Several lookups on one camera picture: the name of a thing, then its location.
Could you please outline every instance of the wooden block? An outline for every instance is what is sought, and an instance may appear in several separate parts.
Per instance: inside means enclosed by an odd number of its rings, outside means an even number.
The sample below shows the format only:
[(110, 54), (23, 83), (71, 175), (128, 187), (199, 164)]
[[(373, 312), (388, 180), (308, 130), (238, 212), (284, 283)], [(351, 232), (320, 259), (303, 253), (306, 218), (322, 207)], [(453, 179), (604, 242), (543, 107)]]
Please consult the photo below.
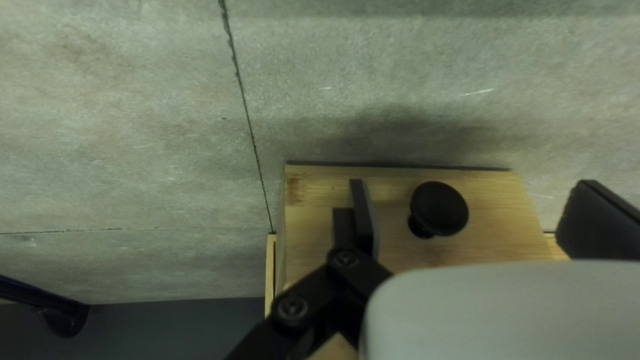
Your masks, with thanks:
[[(512, 172), (287, 165), (276, 242), (276, 293), (321, 266), (332, 246), (332, 208), (348, 207), (349, 179), (369, 187), (380, 230), (379, 261), (395, 274), (436, 266), (552, 259), (538, 219)], [(406, 225), (413, 190), (426, 181), (453, 186), (469, 223), (448, 238), (421, 240)], [(335, 336), (314, 360), (356, 359)]]

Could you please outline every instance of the concrete wall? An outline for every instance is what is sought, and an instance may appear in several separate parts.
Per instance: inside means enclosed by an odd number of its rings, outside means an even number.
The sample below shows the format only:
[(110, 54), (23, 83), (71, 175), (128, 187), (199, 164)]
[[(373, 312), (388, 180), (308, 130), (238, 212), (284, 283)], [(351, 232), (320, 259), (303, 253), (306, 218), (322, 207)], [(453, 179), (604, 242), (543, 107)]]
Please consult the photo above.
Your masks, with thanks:
[(286, 160), (512, 168), (548, 230), (578, 179), (640, 204), (639, 26), (633, 0), (5, 1), (0, 273), (260, 295)]
[(91, 303), (264, 294), (227, 42), (212, 1), (0, 3), (0, 273)]

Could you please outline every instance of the wooden board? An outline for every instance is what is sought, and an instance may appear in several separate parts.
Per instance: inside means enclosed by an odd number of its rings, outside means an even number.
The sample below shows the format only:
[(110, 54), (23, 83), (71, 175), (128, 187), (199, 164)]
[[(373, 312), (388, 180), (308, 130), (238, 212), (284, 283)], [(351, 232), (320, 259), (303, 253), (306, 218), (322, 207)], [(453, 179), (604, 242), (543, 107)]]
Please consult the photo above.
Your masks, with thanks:
[[(332, 245), (332, 208), (348, 207), (349, 179), (371, 193), (381, 235), (379, 261), (395, 274), (416, 268), (553, 259), (522, 181), (512, 172), (287, 165), (276, 243), (276, 292), (324, 262)], [(421, 240), (406, 221), (413, 190), (426, 181), (453, 186), (469, 223), (448, 238)], [(355, 359), (340, 336), (312, 357)]]
[(275, 246), (276, 236), (267, 235), (266, 269), (264, 272), (264, 317), (271, 312), (271, 303), (275, 292)]
[(545, 239), (547, 239), (547, 245), (549, 246), (549, 250), (551, 250), (551, 257), (556, 261), (565, 261), (571, 260), (569, 255), (565, 254), (564, 251), (558, 246), (556, 243), (556, 234), (545, 234)]

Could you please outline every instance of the screw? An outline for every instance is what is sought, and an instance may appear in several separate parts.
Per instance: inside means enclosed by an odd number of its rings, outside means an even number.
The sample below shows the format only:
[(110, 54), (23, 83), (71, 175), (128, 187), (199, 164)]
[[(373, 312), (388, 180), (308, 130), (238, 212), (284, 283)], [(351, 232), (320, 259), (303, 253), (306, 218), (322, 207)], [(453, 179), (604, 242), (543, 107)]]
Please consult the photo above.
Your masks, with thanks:
[(351, 250), (341, 250), (338, 251), (334, 256), (333, 260), (338, 263), (338, 265), (344, 266), (353, 266), (356, 265), (359, 261), (358, 254)]
[(307, 314), (309, 304), (299, 295), (289, 295), (278, 303), (278, 315), (285, 320), (299, 320)]

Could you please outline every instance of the wooden edge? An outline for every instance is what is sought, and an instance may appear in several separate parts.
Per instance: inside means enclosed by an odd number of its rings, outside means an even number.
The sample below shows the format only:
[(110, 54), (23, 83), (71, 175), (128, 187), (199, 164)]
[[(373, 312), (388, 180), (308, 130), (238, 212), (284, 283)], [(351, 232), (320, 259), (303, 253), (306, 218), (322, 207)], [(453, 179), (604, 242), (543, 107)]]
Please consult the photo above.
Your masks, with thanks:
[(271, 302), (273, 301), (274, 291), (274, 271), (275, 271), (275, 244), (276, 236), (270, 234), (267, 236), (267, 261), (264, 274), (264, 317), (269, 316), (271, 311)]
[(287, 181), (286, 181), (286, 177), (285, 177), (285, 182), (282, 184), (282, 187), (280, 188), (280, 215), (279, 215), (279, 219), (278, 219), (278, 229), (276, 230), (276, 234), (278, 235), (278, 237), (280, 238), (280, 241), (276, 242), (275, 245), (275, 278), (274, 278), (274, 292), (275, 294), (280, 293), (282, 290), (284, 290), (284, 286), (285, 286), (285, 282), (286, 282), (286, 275), (287, 272), (285, 271), (285, 267), (287, 266), (287, 263), (285, 262), (285, 255), (286, 255), (286, 251), (285, 251), (285, 246), (287, 243), (287, 226), (286, 226), (286, 219), (285, 219), (285, 210), (286, 210), (286, 201), (287, 201)]
[(549, 250), (551, 251), (551, 258), (553, 260), (571, 260), (571, 258), (569, 258), (569, 256), (567, 256), (562, 248), (556, 243), (556, 234), (545, 233), (545, 239), (547, 240), (547, 245), (549, 246)]

